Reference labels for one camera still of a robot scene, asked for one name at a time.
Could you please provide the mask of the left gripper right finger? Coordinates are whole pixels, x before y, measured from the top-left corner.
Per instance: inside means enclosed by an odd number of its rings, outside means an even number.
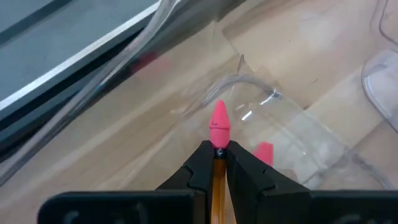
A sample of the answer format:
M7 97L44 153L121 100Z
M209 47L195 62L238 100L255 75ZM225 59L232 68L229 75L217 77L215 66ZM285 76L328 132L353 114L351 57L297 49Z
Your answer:
M235 141L228 145L226 169L237 224L309 222L309 189L263 163Z

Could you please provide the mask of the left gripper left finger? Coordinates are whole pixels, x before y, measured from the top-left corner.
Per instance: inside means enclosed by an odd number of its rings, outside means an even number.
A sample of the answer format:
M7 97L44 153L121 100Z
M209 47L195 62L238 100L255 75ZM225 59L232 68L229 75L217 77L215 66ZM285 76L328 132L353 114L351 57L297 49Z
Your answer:
M158 186L159 190L183 192L182 199L166 203L161 224L210 224L214 152L209 140L202 141L183 165Z

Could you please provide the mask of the orange pencil pink eraser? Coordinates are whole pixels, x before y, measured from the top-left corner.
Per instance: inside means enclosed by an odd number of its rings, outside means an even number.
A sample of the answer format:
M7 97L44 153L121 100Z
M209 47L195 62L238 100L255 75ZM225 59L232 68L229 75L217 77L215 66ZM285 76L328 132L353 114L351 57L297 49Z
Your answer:
M223 100L218 100L209 123L210 142L214 147L213 195L211 199L211 224L224 224L226 155L230 141L230 122Z
M263 163L273 166L274 165L274 145L269 142L260 142L253 152L254 156L261 160Z

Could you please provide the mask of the clear plastic bin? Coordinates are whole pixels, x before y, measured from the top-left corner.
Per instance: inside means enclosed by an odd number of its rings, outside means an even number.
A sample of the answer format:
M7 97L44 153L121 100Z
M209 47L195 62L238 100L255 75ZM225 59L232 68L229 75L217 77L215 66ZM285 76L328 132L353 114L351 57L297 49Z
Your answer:
M398 36L398 0L247 0L74 116L38 149L0 166L0 197L153 189L209 137L224 101L231 139L274 145L275 168L306 187L381 189L349 153L380 122L362 80L398 63L374 23Z
M364 62L361 83L370 103L398 133L398 37L387 34L383 26L390 2L376 1L370 31L381 51Z

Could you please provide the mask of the black aluminium frame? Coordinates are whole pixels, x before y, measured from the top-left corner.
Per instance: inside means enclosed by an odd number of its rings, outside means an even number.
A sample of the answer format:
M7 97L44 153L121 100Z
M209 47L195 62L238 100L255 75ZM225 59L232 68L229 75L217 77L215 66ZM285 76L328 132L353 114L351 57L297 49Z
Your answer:
M0 0L0 162L149 23L160 0Z

